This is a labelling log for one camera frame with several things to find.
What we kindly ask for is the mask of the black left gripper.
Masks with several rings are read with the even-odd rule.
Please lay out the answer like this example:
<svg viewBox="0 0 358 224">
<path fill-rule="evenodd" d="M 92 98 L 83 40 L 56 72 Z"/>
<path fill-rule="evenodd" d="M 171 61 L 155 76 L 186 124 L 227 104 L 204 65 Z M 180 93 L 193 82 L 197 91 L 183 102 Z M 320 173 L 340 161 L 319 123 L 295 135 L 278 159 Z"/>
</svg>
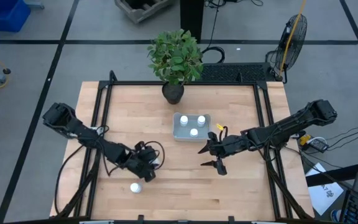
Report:
<svg viewBox="0 0 358 224">
<path fill-rule="evenodd" d="M 143 141 L 139 141 L 134 147 L 135 152 L 125 162 L 124 167 L 138 178 L 151 182 L 156 178 L 155 171 L 160 166 L 160 153 L 151 146 L 145 147 Z"/>
</svg>

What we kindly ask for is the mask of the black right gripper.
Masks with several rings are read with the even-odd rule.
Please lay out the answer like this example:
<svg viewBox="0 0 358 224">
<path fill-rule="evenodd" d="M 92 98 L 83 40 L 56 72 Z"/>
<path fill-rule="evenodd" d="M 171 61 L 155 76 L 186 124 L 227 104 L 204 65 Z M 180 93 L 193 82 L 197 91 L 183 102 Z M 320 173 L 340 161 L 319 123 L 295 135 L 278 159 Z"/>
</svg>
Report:
<svg viewBox="0 0 358 224">
<path fill-rule="evenodd" d="M 226 166 L 220 158 L 225 158 L 241 151 L 248 150 L 248 139 L 243 136 L 229 135 L 220 141 L 214 132 L 209 132 L 208 137 L 209 139 L 207 140 L 206 145 L 198 152 L 198 154 L 208 152 L 212 156 L 219 158 L 215 161 L 204 162 L 201 166 L 214 167 L 219 175 L 227 174 Z"/>
</svg>

